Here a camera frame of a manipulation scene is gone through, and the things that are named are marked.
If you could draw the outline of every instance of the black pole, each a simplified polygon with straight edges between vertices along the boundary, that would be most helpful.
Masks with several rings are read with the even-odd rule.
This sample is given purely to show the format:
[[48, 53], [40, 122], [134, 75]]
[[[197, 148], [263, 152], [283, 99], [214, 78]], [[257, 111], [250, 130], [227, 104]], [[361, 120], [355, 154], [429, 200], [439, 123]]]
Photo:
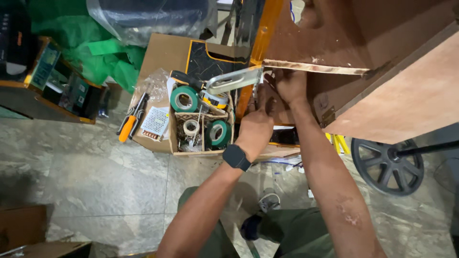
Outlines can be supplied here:
[[405, 150], [405, 151], [398, 151], [396, 155], [397, 157], [404, 157], [404, 156], [411, 156], [414, 154], [424, 154], [424, 153], [437, 152], [437, 151], [446, 151], [446, 150], [457, 149], [457, 148], [459, 148], [459, 140], [426, 146], [426, 147], [421, 147], [421, 148]]

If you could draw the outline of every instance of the blue cable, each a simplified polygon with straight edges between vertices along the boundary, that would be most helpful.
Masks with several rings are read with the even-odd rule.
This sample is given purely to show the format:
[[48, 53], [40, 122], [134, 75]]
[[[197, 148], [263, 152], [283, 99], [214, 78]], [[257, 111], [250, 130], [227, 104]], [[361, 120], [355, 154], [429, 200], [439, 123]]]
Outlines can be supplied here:
[[279, 161], [261, 161], [260, 163], [279, 163], [279, 164], [285, 164], [285, 165], [291, 165], [293, 167], [300, 167], [302, 168], [303, 166], [300, 166], [300, 165], [294, 165], [294, 164], [290, 164], [290, 163], [287, 163], [287, 162], [279, 162]]
[[295, 22], [295, 14], [293, 13], [293, 6], [291, 5], [291, 1], [290, 1], [290, 12], [291, 12], [291, 15], [293, 16], [293, 22]]

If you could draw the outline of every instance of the tape measure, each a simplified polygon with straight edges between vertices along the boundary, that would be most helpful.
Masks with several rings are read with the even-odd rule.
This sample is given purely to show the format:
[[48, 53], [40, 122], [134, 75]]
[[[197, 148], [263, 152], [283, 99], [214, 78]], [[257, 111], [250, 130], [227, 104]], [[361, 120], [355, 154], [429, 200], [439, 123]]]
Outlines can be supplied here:
[[204, 102], [218, 108], [223, 109], [228, 104], [228, 97], [218, 94], [218, 95], [211, 95], [206, 90], [202, 90], [201, 93], [204, 95], [202, 96], [202, 100]]
[[187, 136], [195, 136], [196, 132], [199, 131], [199, 123], [198, 121], [194, 119], [189, 119], [186, 120], [185, 123], [183, 123], [183, 131]]
[[171, 93], [171, 106], [177, 112], [192, 113], [198, 107], [196, 91], [189, 86], [180, 86]]
[[214, 121], [206, 131], [206, 138], [213, 147], [223, 147], [231, 138], [231, 126], [221, 120]]

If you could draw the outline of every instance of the yellow screwdriver handle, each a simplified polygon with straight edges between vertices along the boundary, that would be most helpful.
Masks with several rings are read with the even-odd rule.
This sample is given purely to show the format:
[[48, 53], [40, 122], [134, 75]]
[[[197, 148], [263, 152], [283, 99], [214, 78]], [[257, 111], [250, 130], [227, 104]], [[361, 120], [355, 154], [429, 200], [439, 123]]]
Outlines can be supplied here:
[[135, 116], [129, 116], [128, 121], [124, 124], [123, 130], [121, 130], [121, 133], [119, 134], [119, 141], [120, 142], [125, 142], [129, 136], [129, 133], [132, 130], [132, 126], [134, 125], [134, 122], [136, 120]]

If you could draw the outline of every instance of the smartwatch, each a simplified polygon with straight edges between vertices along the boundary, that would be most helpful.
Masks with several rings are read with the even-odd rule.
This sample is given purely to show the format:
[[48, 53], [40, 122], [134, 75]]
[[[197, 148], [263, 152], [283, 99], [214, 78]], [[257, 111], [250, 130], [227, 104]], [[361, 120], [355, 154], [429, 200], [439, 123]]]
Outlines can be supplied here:
[[228, 145], [223, 152], [223, 160], [232, 168], [240, 168], [244, 172], [252, 165], [252, 163], [247, 160], [246, 153], [236, 144]]

